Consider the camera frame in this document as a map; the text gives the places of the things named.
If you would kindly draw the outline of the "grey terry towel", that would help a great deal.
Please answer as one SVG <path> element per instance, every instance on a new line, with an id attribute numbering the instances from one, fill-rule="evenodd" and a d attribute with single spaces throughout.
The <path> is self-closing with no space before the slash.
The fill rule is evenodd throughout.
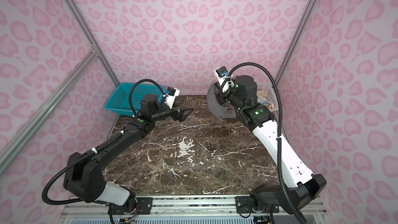
<path id="1" fill-rule="evenodd" d="M 207 91 L 207 104 L 210 112 L 218 119 L 234 119 L 236 113 L 234 107 L 230 103 L 219 104 L 216 93 L 218 93 L 218 82 L 212 82 Z"/>

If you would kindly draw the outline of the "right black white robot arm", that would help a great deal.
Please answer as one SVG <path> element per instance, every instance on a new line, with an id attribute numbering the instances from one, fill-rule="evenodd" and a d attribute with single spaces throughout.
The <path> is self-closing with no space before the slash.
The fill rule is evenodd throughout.
<path id="1" fill-rule="evenodd" d="M 279 125 L 269 108 L 257 98 L 257 84 L 250 76 L 238 76 L 231 83 L 215 83 L 216 109 L 234 109 L 236 118 L 264 145 L 277 165 L 279 184 L 261 185 L 250 192 L 252 209 L 262 211 L 267 206 L 280 206 L 288 214 L 298 214 L 315 200 L 326 186 L 321 174 L 315 174 L 296 154 L 278 130 Z"/>

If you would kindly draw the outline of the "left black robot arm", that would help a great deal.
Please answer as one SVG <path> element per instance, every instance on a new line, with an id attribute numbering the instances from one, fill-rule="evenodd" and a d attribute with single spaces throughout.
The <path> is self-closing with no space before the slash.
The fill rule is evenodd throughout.
<path id="1" fill-rule="evenodd" d="M 145 95 L 140 112 L 118 134 L 84 154 L 76 152 L 69 157 L 63 186 L 77 198 L 67 203 L 94 202 L 118 206 L 124 213 L 133 212 L 137 206 L 135 193 L 107 182 L 103 171 L 127 148 L 145 138 L 156 122 L 167 118 L 183 122 L 192 112 L 192 108 L 162 107 L 154 94 Z"/>

